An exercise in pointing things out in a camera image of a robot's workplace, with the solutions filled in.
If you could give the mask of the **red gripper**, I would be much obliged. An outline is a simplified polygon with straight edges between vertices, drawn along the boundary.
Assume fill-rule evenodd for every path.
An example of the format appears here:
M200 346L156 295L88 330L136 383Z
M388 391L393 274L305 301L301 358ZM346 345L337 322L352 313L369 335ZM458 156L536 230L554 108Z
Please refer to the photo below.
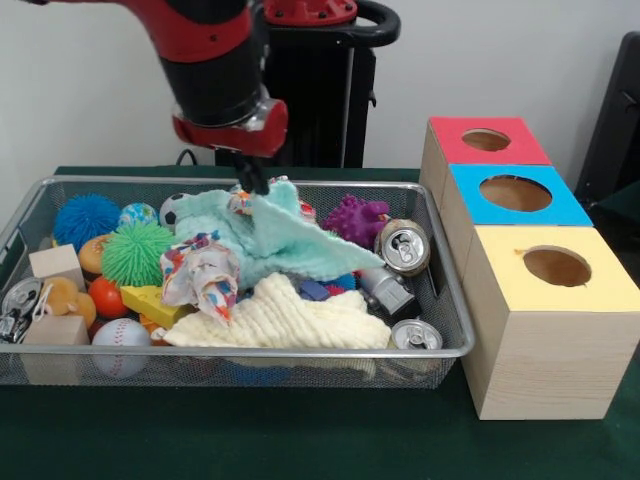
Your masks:
M247 120L219 128L196 125L176 107L172 123L178 138L185 143L233 150L232 163L241 187L256 195L269 193L269 182L257 157L273 157L285 143L288 109L282 100L267 98Z

